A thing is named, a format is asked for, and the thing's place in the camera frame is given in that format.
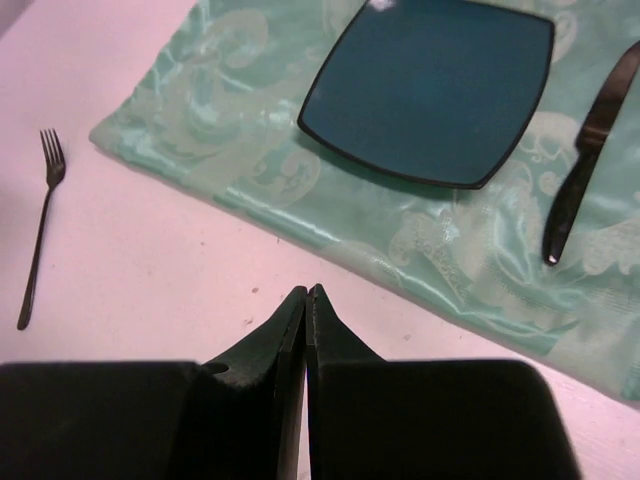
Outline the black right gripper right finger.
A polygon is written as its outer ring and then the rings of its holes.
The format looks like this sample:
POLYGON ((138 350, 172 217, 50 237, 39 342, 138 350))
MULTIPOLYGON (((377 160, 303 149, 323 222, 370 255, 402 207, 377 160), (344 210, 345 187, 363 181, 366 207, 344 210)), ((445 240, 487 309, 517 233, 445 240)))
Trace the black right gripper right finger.
POLYGON ((542 376, 505 359, 388 361, 315 286, 305 312, 316 479, 577 479, 542 376))

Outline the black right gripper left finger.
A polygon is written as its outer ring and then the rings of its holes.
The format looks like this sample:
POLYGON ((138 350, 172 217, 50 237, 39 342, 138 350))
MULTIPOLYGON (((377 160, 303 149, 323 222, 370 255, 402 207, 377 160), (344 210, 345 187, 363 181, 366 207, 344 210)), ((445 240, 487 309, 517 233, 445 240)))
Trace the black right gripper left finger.
POLYGON ((214 359, 5 363, 5 479, 282 479, 296 470, 306 291, 214 359))

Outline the green patterned cloth placemat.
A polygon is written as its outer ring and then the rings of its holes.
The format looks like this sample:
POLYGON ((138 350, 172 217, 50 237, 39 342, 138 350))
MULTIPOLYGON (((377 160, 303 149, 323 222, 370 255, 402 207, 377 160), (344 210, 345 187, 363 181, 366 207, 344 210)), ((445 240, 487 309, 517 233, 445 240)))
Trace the green patterned cloth placemat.
POLYGON ((632 87, 555 267, 540 246, 573 142, 639 38, 635 1, 518 1, 557 25, 551 74, 511 157, 478 191, 413 186, 301 133, 303 97, 355 1, 199 1, 102 151, 295 239, 457 323, 627 401, 639 398, 639 90, 632 87))

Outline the black metal fork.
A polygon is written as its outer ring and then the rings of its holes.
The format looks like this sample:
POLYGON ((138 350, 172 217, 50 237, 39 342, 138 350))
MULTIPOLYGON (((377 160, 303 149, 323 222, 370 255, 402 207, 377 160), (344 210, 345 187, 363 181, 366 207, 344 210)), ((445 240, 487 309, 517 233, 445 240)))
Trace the black metal fork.
POLYGON ((47 192, 44 197, 31 268, 17 321, 17 329, 19 331, 24 331, 31 321, 41 250, 51 196, 56 187, 64 180, 66 174, 66 159, 56 130, 41 130, 39 135, 46 163, 47 192))

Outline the teal square plate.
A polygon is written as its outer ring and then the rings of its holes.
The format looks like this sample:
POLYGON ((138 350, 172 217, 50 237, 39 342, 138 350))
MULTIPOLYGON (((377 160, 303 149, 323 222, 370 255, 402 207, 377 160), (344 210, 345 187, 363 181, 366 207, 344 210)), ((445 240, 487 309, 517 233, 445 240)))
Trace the teal square plate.
POLYGON ((369 1, 319 69, 299 128, 390 176, 479 189, 524 134, 551 20, 475 1, 369 1))

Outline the black table knife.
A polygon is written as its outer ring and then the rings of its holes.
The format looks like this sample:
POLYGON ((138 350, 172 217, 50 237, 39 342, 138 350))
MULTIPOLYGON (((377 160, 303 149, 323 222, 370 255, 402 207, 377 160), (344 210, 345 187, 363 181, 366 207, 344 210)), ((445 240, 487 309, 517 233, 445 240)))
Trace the black table knife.
POLYGON ((556 265, 566 246, 600 153, 639 69, 639 44, 617 61, 602 84, 575 140, 578 159, 558 189, 542 237, 542 259, 556 265))

